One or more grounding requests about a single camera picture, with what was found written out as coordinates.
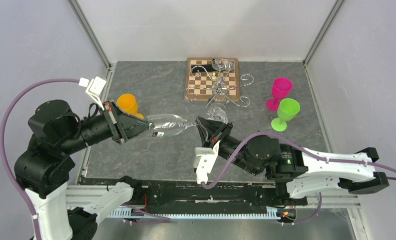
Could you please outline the orange plastic wine glass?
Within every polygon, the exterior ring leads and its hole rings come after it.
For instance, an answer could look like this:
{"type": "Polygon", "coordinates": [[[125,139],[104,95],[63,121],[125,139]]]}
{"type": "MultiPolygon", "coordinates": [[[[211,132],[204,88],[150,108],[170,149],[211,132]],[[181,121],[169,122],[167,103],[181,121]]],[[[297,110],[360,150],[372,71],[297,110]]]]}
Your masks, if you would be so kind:
{"type": "Polygon", "coordinates": [[[121,95],[116,105],[125,113],[144,119],[144,116],[138,113],[138,104],[134,95],[129,93],[121,95]]]}

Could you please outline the chrome wine glass rack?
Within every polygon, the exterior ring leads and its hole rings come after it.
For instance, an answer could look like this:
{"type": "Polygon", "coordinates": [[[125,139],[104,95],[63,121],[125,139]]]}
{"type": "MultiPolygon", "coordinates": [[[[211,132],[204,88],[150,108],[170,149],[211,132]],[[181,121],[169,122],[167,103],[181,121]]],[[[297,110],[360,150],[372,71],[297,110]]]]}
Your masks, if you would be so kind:
{"type": "Polygon", "coordinates": [[[207,102],[207,106],[224,102],[245,108],[251,101],[241,94],[241,89],[253,82],[251,74],[239,75],[237,58],[189,57],[184,98],[207,102]]]}

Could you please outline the green plastic wine glass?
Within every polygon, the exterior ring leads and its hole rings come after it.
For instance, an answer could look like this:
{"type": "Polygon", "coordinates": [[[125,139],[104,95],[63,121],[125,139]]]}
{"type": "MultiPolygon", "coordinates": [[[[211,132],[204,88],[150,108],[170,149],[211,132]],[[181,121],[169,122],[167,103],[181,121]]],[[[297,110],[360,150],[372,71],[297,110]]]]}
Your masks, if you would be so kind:
{"type": "Polygon", "coordinates": [[[280,101],[277,118],[271,121],[273,130],[283,132],[287,128],[287,122],[292,120],[300,111],[300,104],[293,98],[285,98],[280,101]]]}

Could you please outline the pink plastic wine glass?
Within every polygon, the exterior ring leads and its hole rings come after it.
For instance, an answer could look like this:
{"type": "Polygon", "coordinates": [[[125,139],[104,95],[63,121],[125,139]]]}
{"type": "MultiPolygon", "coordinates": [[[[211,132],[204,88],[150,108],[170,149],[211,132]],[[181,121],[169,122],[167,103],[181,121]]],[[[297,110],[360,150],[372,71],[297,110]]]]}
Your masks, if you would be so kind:
{"type": "Polygon", "coordinates": [[[285,77],[279,77],[274,80],[271,94],[272,98],[266,102],[266,107],[270,111],[277,111],[280,101],[287,97],[293,88],[293,83],[285,77]]]}

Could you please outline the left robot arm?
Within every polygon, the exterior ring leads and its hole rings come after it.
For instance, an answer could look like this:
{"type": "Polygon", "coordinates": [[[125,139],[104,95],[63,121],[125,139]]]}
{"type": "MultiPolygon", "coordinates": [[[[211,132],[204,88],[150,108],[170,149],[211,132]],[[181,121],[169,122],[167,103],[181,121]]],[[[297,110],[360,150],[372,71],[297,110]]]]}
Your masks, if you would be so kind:
{"type": "Polygon", "coordinates": [[[72,154],[106,139],[125,143],[148,131],[148,121],[124,113],[112,101],[80,119],[66,101],[56,99],[41,104],[28,125],[33,134],[14,173],[36,211],[40,230],[36,239],[90,240],[116,208],[142,200],[141,182],[129,176],[83,207],[68,209],[66,191],[75,166],[72,154]]]}

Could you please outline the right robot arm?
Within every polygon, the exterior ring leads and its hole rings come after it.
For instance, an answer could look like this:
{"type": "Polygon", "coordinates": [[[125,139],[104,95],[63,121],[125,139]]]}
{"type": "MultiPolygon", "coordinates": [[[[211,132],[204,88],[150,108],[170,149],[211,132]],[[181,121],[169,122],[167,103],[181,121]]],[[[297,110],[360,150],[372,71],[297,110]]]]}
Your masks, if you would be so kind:
{"type": "Polygon", "coordinates": [[[257,132],[244,140],[230,135],[233,125],[197,117],[196,124],[202,146],[195,150],[194,169],[197,183],[211,189],[209,182],[217,158],[235,165],[251,175],[263,173],[275,182],[277,202],[328,190],[345,189],[353,195],[368,195],[387,188],[386,173],[374,167],[379,156],[368,147],[353,154],[334,154],[301,147],[273,132],[257,132]]]}

